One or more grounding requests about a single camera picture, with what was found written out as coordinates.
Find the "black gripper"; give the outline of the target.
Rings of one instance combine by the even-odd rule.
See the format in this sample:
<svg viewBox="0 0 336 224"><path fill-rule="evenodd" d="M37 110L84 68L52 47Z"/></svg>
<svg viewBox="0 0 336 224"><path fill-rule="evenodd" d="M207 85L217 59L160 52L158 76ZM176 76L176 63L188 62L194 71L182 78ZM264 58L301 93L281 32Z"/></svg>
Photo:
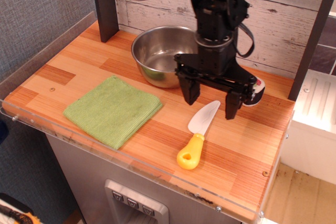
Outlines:
<svg viewBox="0 0 336 224"><path fill-rule="evenodd" d="M226 119L235 118L243 101L254 97L257 78L236 61L234 45L223 47L198 46L196 54L176 54L176 75L185 102L192 105L200 96L200 84L225 91Z"/></svg>

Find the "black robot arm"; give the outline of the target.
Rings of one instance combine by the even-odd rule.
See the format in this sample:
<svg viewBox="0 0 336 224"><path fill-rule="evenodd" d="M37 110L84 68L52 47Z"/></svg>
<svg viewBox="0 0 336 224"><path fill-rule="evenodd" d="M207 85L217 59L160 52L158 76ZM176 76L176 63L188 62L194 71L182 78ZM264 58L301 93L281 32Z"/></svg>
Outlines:
<svg viewBox="0 0 336 224"><path fill-rule="evenodd" d="M254 96L257 79L236 61L238 30L249 37L243 24L248 18L245 0L191 0L197 30L195 54L177 54L176 75L185 101L192 105L200 95L200 85L227 92L226 118L234 119L242 104Z"/></svg>

